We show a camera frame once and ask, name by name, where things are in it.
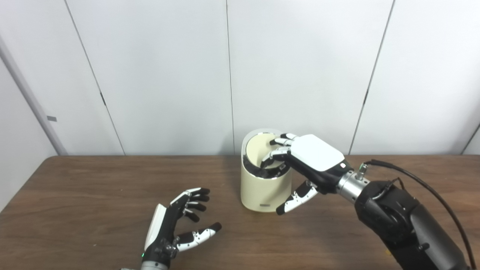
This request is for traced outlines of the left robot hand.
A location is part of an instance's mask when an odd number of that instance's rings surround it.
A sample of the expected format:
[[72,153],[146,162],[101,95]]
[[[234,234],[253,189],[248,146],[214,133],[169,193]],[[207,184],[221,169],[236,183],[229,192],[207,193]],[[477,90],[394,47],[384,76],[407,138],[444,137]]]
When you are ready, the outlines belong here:
[[216,222],[206,228],[184,234],[175,234],[175,229],[183,217],[192,222],[199,222],[199,216],[194,210],[205,212],[210,190],[207,188],[192,188],[181,192],[167,206],[158,204],[146,235],[142,253],[142,270],[168,270],[171,260],[178,253],[195,248],[212,238],[222,225]]

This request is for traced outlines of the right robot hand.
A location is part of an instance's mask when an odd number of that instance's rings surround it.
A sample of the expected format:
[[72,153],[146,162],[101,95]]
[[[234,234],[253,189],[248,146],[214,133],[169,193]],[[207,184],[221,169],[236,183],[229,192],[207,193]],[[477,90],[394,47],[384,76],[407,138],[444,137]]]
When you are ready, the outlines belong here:
[[280,161],[306,178],[306,181],[276,208],[278,215],[292,211],[317,194],[336,194],[341,178],[353,170],[342,152],[313,134],[296,136],[283,133],[269,144],[279,147],[262,158],[260,168]]

